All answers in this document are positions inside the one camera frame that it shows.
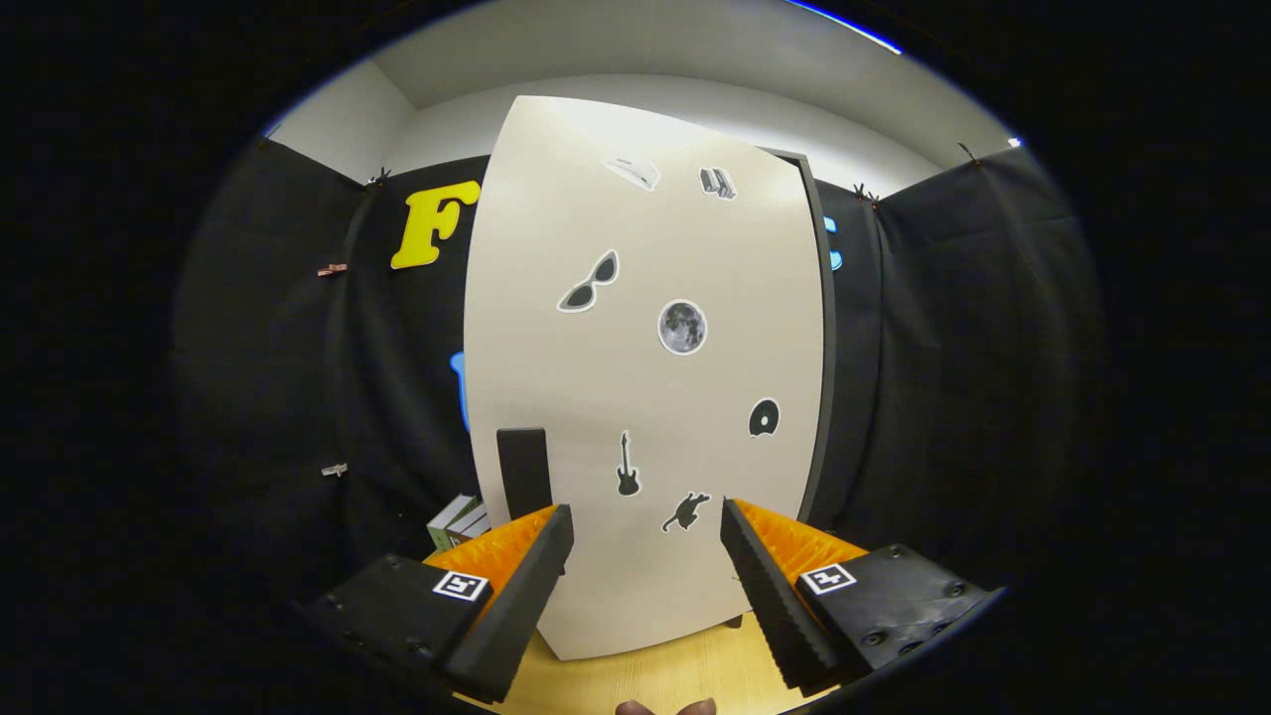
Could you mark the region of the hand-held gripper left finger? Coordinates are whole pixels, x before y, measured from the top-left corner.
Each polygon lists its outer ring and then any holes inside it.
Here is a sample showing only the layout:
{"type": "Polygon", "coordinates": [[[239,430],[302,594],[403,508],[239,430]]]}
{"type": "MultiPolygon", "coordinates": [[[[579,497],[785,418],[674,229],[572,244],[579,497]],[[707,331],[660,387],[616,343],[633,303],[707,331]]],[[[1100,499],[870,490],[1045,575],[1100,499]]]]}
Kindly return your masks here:
{"type": "Polygon", "coordinates": [[[547,505],[426,560],[386,552],[296,607],[315,638],[423,695],[507,697],[574,544],[547,505]]]}

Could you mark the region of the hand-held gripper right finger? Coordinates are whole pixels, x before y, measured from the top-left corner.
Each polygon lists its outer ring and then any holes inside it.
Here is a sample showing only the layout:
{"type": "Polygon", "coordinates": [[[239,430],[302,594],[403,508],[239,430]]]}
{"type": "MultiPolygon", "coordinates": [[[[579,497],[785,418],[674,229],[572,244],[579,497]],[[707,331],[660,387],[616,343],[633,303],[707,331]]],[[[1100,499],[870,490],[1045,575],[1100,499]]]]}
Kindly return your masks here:
{"type": "Polygon", "coordinates": [[[863,695],[925,665],[1004,597],[902,544],[860,549],[749,500],[726,499],[721,544],[782,682],[863,695]]]}

